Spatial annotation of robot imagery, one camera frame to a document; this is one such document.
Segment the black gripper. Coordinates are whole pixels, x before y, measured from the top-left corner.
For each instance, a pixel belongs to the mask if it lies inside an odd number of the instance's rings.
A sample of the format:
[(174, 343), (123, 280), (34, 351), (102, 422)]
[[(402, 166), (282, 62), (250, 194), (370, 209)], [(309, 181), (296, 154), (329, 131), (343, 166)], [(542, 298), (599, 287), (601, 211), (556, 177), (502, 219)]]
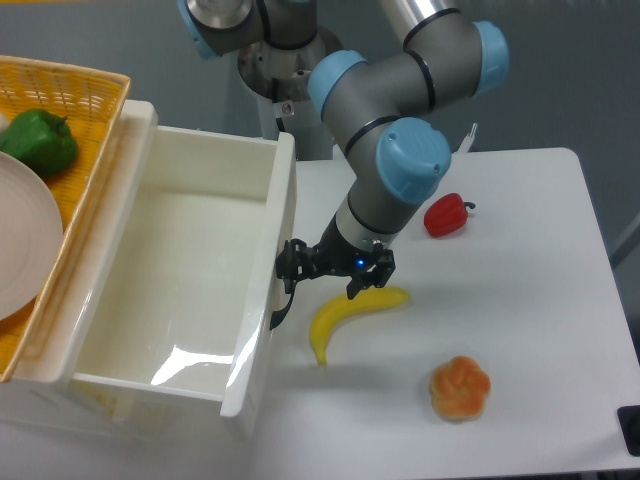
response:
[(322, 276), (347, 277), (349, 300), (371, 287), (383, 288), (396, 268), (394, 252), (376, 245), (371, 251), (353, 246), (340, 234), (323, 236), (309, 247), (300, 239), (286, 240), (275, 261), (276, 277), (283, 281), (286, 294), (292, 294), (299, 281)]

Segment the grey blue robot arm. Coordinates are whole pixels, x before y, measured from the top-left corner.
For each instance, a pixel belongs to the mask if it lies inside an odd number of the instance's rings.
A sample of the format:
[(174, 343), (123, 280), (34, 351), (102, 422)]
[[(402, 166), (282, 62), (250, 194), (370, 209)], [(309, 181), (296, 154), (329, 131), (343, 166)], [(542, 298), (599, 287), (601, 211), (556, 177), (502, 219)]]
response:
[(381, 287), (395, 262), (390, 245), (449, 169), (451, 150), (425, 119), (507, 77), (502, 31), (467, 19), (452, 1), (386, 1), (402, 44), (370, 62), (333, 49), (314, 1), (182, 1), (179, 12), (204, 57), (255, 52), (273, 103), (300, 87), (355, 173), (320, 241), (285, 243), (276, 275), (287, 293), (321, 276), (348, 279), (347, 294)]

